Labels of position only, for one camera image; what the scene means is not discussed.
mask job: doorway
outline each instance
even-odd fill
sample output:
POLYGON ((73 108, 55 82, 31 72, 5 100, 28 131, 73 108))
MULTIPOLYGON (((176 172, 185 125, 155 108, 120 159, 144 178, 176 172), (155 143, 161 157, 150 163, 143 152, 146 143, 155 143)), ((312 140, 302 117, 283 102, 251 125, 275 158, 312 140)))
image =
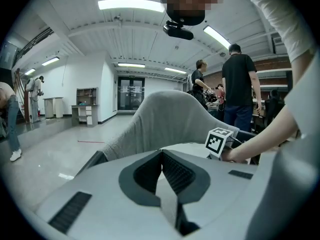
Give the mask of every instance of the doorway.
POLYGON ((135 111, 145 98, 144 78, 118 78, 118 110, 135 111))

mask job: desk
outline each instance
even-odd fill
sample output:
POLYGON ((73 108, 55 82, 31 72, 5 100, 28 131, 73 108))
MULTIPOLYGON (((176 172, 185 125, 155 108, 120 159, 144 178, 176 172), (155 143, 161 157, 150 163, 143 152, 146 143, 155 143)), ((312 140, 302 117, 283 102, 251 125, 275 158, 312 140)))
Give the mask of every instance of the desk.
POLYGON ((71 106, 72 125, 77 126, 79 122, 86 122, 87 127, 98 125, 99 105, 75 105, 71 106))
POLYGON ((54 117, 54 108, 56 118, 62 118, 64 116, 62 99, 63 97, 52 97, 43 99, 45 118, 49 119, 54 117))

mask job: ceiling light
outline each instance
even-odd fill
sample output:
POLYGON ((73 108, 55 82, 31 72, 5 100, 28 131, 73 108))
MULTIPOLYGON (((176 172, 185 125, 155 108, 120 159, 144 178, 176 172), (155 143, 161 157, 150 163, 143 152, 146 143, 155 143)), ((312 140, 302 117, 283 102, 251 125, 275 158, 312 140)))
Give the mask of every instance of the ceiling light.
POLYGON ((159 13, 165 11, 164 6, 160 2, 148 0, 103 0, 98 1, 99 9, 113 9, 113 8, 137 8, 152 10, 159 13))
POLYGON ((184 71, 181 71, 181 70, 178 70, 178 69, 173 69, 173 68, 170 68, 170 67, 166 67, 164 70, 174 71, 174 72, 177 72, 177 73, 180 73, 180 74, 186 74, 187 73, 187 72, 184 72, 184 71))
POLYGON ((43 63, 42 66, 49 65, 50 63, 56 62, 56 61, 58 61, 58 60, 60 60, 58 57, 54 57, 54 58, 48 60, 47 62, 43 63))
POLYGON ((144 64, 118 63, 119 67, 145 68, 144 64))
POLYGON ((25 75, 30 75, 31 73, 35 72, 36 70, 34 68, 31 68, 25 75))
POLYGON ((220 44, 222 44, 225 48, 229 50, 229 46, 231 45, 222 35, 220 35, 217 31, 215 31, 212 27, 206 26, 203 29, 208 35, 212 36, 215 40, 217 40, 220 44))

